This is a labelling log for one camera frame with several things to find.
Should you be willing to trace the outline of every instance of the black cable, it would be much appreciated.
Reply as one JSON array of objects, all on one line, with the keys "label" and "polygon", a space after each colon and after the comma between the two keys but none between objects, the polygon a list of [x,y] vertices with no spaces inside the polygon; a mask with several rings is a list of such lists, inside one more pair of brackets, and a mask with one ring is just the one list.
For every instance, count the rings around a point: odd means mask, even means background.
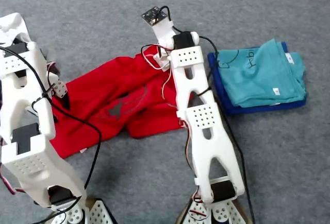
[{"label": "black cable", "polygon": [[235,146],[237,147],[238,149],[238,152],[241,156],[241,161],[242,161],[242,170],[243,170],[243,181],[244,181],[244,185],[245,185],[245,191],[246,191],[246,198],[247,198],[247,202],[249,204],[249,209],[250,209],[250,214],[251,214],[251,218],[252,218],[252,223],[255,224],[255,218],[254,218],[254,212],[253,212],[253,207],[252,207],[252,202],[251,202],[251,197],[250,197],[250,191],[249,191],[249,186],[248,186],[248,180],[247,180],[247,177],[246,177],[246,168],[245,168],[245,159],[244,159],[244,155],[243,155],[243,151],[241,149],[241,147],[239,146],[235,136],[234,136],[234,133],[233,133],[233,130],[229,124],[229,121],[226,117],[226,114],[221,106],[221,103],[220,101],[218,101],[215,97],[214,99],[216,100],[219,108],[220,108],[220,112],[223,114],[222,117],[223,119],[225,120],[225,123],[226,123],[226,126],[229,130],[229,133],[230,133],[230,136],[232,137],[232,142],[235,144]]},{"label": "black cable", "polygon": [[63,219],[63,221],[60,224],[63,224],[63,222],[65,221],[66,218],[67,218],[67,214],[64,213],[64,219]]},{"label": "black cable", "polygon": [[[159,9],[159,11],[157,12],[157,14],[156,14],[156,16],[155,16],[155,23],[157,23],[157,21],[158,21],[158,17],[159,17],[159,14],[161,13],[161,11],[163,10],[163,9],[167,9],[167,16],[168,16],[168,18],[169,18],[169,21],[171,21],[172,19],[171,19],[171,12],[170,12],[170,8],[168,7],[168,6],[166,6],[166,5],[164,5],[164,6],[162,6],[160,9]],[[179,29],[177,29],[175,26],[173,26],[172,27],[175,31],[177,31],[177,32],[182,32],[181,30],[179,30]]]},{"label": "black cable", "polygon": [[21,61],[23,61],[30,68],[30,70],[33,72],[33,74],[35,75],[35,77],[36,77],[36,79],[37,79],[37,81],[38,81],[38,83],[40,85],[41,90],[43,92],[46,92],[46,89],[45,89],[45,87],[44,87],[44,85],[43,85],[43,83],[42,83],[42,81],[41,81],[38,73],[36,72],[36,70],[32,67],[32,65],[28,61],[26,61],[22,56],[20,56],[19,54],[17,54],[16,52],[14,52],[14,51],[12,51],[12,50],[10,50],[8,48],[5,48],[5,47],[0,46],[0,50],[4,50],[5,52],[10,53],[13,56],[19,58]]},{"label": "black cable", "polygon": [[98,133],[98,143],[97,143],[97,147],[96,147],[96,151],[95,151],[95,155],[94,155],[94,159],[93,159],[93,162],[92,162],[92,165],[91,165],[91,168],[89,170],[89,173],[88,173],[88,177],[85,181],[85,189],[87,188],[88,184],[89,184],[89,181],[92,177],[92,174],[93,174],[93,171],[94,171],[94,167],[95,167],[95,164],[96,164],[96,160],[97,160],[97,156],[98,156],[98,153],[100,151],[100,147],[101,147],[101,141],[102,141],[102,133],[101,131],[95,127],[94,125],[92,125],[91,123],[87,122],[87,121],[84,121],[76,116],[73,116],[69,113],[67,113],[66,111],[62,110],[61,108],[59,108],[57,105],[55,105],[54,103],[51,103],[52,107],[54,107],[57,111],[59,111],[60,113],[64,114],[65,116],[68,116],[76,121],[79,121],[81,122],[82,124],[85,124],[85,125],[88,125],[89,127],[91,127],[92,129],[94,129],[97,133]]},{"label": "black cable", "polygon": [[[227,62],[227,64],[230,64],[231,62],[233,62],[233,61],[237,58],[238,54],[239,54],[239,49],[237,50],[237,53],[236,53],[236,55],[234,56],[234,58],[231,59],[229,62]],[[214,65],[212,65],[212,67],[211,67],[211,69],[210,69],[210,72],[207,74],[207,80],[210,79],[213,70],[214,70],[214,69],[218,66],[218,64],[220,63],[220,60],[218,59],[218,55],[216,55],[216,61],[214,62]]]},{"label": "black cable", "polygon": [[[169,20],[171,20],[171,19],[170,19],[170,17],[171,17],[171,16],[170,16],[170,9],[169,9],[168,6],[162,6],[162,7],[160,8],[159,12],[157,13],[156,17],[158,17],[159,13],[160,13],[161,10],[164,9],[164,8],[167,9],[167,11],[168,11],[168,15],[169,15]],[[176,31],[178,31],[178,32],[182,32],[182,31],[180,31],[179,29],[177,29],[176,27],[173,27],[173,29],[176,30]],[[216,45],[213,43],[213,41],[212,41],[211,39],[209,39],[209,38],[206,37],[206,36],[200,36],[200,38],[201,38],[201,39],[204,39],[204,40],[207,40],[207,41],[212,45],[212,47],[214,48],[214,54],[215,54],[216,59],[217,59],[217,62],[218,62],[218,55],[219,55],[219,52],[218,52],[218,49],[217,49]],[[234,57],[234,59],[233,59],[232,61],[234,61],[234,60],[237,58],[238,54],[239,54],[239,50],[237,50],[237,54],[235,55],[235,57]],[[212,70],[214,70],[214,66],[215,66],[215,65],[217,65],[217,63],[215,63],[215,64],[213,65],[211,71],[210,71],[209,74],[207,75],[207,80],[209,80],[209,78],[210,78],[210,76],[211,76],[211,73],[212,73]],[[209,86],[206,90],[204,90],[203,92],[201,92],[198,96],[201,96],[202,94],[206,93],[207,91],[209,91],[209,90],[211,90],[211,89],[212,89],[212,87]],[[233,133],[233,131],[232,131],[232,128],[231,128],[231,126],[230,126],[230,124],[229,124],[229,122],[228,122],[228,119],[227,119],[226,115],[225,115],[225,112],[223,111],[223,109],[222,109],[222,107],[221,107],[221,105],[220,105],[220,102],[217,101],[217,103],[218,103],[218,106],[219,106],[221,112],[223,113],[222,116],[224,117],[225,122],[226,122],[226,125],[227,125],[227,127],[228,127],[228,129],[229,129],[229,133],[230,133],[231,137],[233,138],[233,143],[234,143],[235,146],[237,147],[237,149],[238,149],[238,151],[239,151],[239,153],[240,153],[240,156],[241,156],[241,160],[242,160],[242,170],[243,170],[243,180],[244,180],[244,185],[245,185],[245,189],[246,189],[246,197],[247,197],[247,201],[248,201],[248,203],[249,203],[249,208],[250,208],[250,213],[251,213],[252,223],[255,224],[254,212],[253,212],[253,207],[252,207],[252,202],[251,202],[251,197],[250,197],[250,191],[249,191],[249,187],[248,187],[248,180],[247,180],[247,177],[246,177],[245,160],[244,160],[243,151],[242,151],[242,149],[240,148],[240,146],[239,146],[238,143],[237,143],[237,140],[236,140],[236,138],[235,138],[235,136],[234,136],[234,133]]]},{"label": "black cable", "polygon": [[57,212],[57,213],[54,214],[54,215],[50,215],[49,217],[47,217],[47,218],[45,218],[45,219],[43,219],[43,220],[41,220],[41,221],[34,222],[34,223],[32,223],[32,224],[45,224],[46,221],[49,221],[49,220],[55,218],[56,216],[61,215],[61,214],[65,213],[65,212],[71,210],[71,209],[72,209],[72,208],[73,208],[73,207],[79,202],[80,199],[81,199],[81,196],[78,197],[78,198],[74,201],[74,203],[73,203],[70,207],[66,208],[65,210],[61,210],[61,211]]},{"label": "black cable", "polygon": [[[55,105],[55,104],[52,102],[52,100],[48,97],[47,92],[49,91],[49,89],[48,89],[48,90],[45,89],[45,87],[44,87],[44,85],[43,85],[43,83],[42,83],[42,81],[41,81],[41,79],[40,79],[38,73],[37,73],[36,70],[31,66],[31,64],[30,64],[29,62],[27,62],[22,56],[20,56],[19,54],[15,53],[14,51],[12,51],[12,50],[10,50],[10,49],[8,49],[8,48],[5,48],[5,47],[0,46],[0,49],[1,49],[1,50],[4,50],[4,51],[6,51],[6,52],[8,52],[8,53],[10,53],[10,54],[12,54],[13,56],[16,56],[17,58],[19,58],[21,61],[23,61],[23,62],[24,62],[29,68],[30,68],[30,70],[34,73],[34,75],[35,75],[35,77],[36,77],[36,79],[37,79],[37,81],[38,81],[38,83],[39,83],[39,85],[40,85],[40,88],[42,89],[42,92],[43,92],[43,94],[42,94],[42,98],[44,98],[44,97],[47,98],[47,100],[50,102],[50,104],[51,104],[52,107],[54,107],[57,111],[59,111],[60,113],[64,114],[65,116],[68,116],[68,117],[70,117],[70,118],[72,118],[72,119],[74,119],[74,120],[76,120],[76,121],[79,121],[79,122],[81,122],[81,123],[83,123],[83,124],[85,124],[85,125],[88,125],[89,127],[91,127],[92,129],[94,129],[94,130],[98,133],[98,143],[97,143],[97,147],[96,147],[96,151],[95,151],[94,159],[93,159],[93,162],[92,162],[92,165],[91,165],[90,171],[89,171],[89,173],[88,173],[88,176],[87,176],[87,179],[86,179],[86,181],[85,181],[85,185],[84,185],[84,188],[86,189],[87,186],[88,186],[88,184],[89,184],[89,181],[90,181],[90,179],[91,179],[91,177],[92,177],[92,174],[93,174],[93,171],[94,171],[94,167],[95,167],[95,164],[96,164],[96,160],[97,160],[97,157],[98,157],[98,153],[99,153],[99,151],[100,151],[101,141],[102,141],[102,134],[101,134],[101,131],[100,131],[97,127],[95,127],[94,125],[92,125],[91,123],[89,123],[89,122],[87,122],[87,121],[84,121],[84,120],[82,120],[82,119],[80,119],[80,118],[78,118],[78,117],[76,117],[76,116],[73,116],[73,115],[67,113],[66,111],[62,110],[61,108],[59,108],[57,105]],[[78,198],[75,200],[75,202],[74,202],[70,207],[66,208],[65,210],[59,211],[59,212],[57,212],[56,214],[51,215],[51,216],[49,216],[49,217],[47,217],[47,218],[45,218],[45,219],[43,219],[43,220],[41,220],[41,221],[39,221],[39,222],[34,222],[33,224],[43,224],[43,223],[45,223],[46,221],[48,221],[48,220],[50,220],[50,219],[52,219],[52,218],[54,218],[54,217],[56,217],[56,216],[58,216],[58,215],[60,215],[60,214],[62,214],[62,213],[65,213],[65,212],[69,211],[70,209],[72,209],[72,208],[78,203],[78,201],[79,201],[80,199],[81,199],[81,196],[78,197]]]},{"label": "black cable", "polygon": [[169,17],[169,20],[171,21],[170,8],[169,8],[169,6],[164,5],[164,6],[160,7],[159,11],[157,12],[157,14],[156,14],[156,16],[155,16],[155,23],[158,22],[159,14],[161,13],[161,11],[162,11],[163,9],[167,9],[167,16]]},{"label": "black cable", "polygon": [[177,29],[175,26],[172,27],[175,31],[179,32],[179,33],[182,33],[181,30]]}]

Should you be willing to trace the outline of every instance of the folded teal t-shirt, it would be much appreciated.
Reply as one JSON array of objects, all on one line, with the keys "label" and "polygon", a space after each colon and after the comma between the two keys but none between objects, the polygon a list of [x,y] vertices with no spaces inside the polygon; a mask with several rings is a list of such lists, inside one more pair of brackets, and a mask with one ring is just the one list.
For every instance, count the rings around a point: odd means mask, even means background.
[{"label": "folded teal t-shirt", "polygon": [[285,54],[274,39],[260,48],[221,50],[219,71],[234,106],[255,107],[304,99],[305,66],[298,53]]}]

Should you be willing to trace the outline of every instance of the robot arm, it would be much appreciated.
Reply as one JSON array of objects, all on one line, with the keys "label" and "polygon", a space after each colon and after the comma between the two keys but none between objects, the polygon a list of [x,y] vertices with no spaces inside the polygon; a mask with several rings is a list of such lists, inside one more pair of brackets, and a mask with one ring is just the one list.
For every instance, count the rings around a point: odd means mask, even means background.
[{"label": "robot arm", "polygon": [[[23,57],[35,69],[42,84],[27,64],[8,51],[0,51],[3,97],[0,135],[6,143],[1,161],[38,205],[57,211],[71,206],[77,199],[84,203],[83,182],[50,143],[55,137],[55,126],[52,106],[45,97],[51,98],[52,94],[48,91],[41,98],[44,89],[50,89],[46,60],[37,44],[30,40],[20,14],[1,18],[0,25],[0,46]],[[49,82],[56,96],[67,97],[65,84],[57,75],[49,73]],[[39,124],[20,126],[24,109],[30,106],[37,112]]]},{"label": "robot arm", "polygon": [[[244,194],[244,184],[232,143],[223,127],[217,103],[206,78],[199,36],[196,32],[176,35],[170,17],[154,7],[142,15],[151,26],[161,46],[173,49],[170,55],[162,51],[154,56],[160,66],[171,62],[176,87],[177,116],[188,124],[192,143],[195,184],[205,204],[233,200]],[[188,79],[185,69],[190,68]],[[203,105],[188,108],[190,94],[200,95]],[[206,138],[203,130],[211,137]],[[227,176],[209,180],[210,163],[216,158]]]}]

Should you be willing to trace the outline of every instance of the white label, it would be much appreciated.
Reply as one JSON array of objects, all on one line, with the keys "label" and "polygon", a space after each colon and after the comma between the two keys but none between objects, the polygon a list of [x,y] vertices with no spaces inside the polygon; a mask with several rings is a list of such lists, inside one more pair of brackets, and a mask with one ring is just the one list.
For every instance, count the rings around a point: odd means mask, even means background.
[{"label": "white label", "polygon": [[291,57],[291,55],[289,53],[285,53],[285,56],[287,56],[287,59],[288,59],[289,63],[294,64],[294,60],[293,60],[293,58]]},{"label": "white label", "polygon": [[278,89],[278,88],[273,88],[273,91],[274,91],[275,95],[281,95],[281,94],[279,93],[279,89]]}]

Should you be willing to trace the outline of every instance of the gray fabric surface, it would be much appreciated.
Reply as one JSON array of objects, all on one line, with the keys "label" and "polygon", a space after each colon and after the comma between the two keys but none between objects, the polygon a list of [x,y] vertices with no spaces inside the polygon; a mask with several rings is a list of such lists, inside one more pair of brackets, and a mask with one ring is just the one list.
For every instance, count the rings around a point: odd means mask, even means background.
[{"label": "gray fabric surface", "polygon": [[[230,123],[247,162],[257,223],[329,223],[330,0],[0,0],[0,16],[19,12],[30,36],[72,80],[119,55],[156,42],[140,14],[168,5],[175,25],[209,36],[219,49],[275,37],[301,53],[305,107],[237,115]],[[212,50],[202,42],[204,54]],[[134,140],[124,131],[102,144],[88,195],[119,223],[174,223],[194,191],[184,158],[186,132]],[[68,158],[84,179],[95,148]],[[0,184],[0,223],[48,214]]]}]

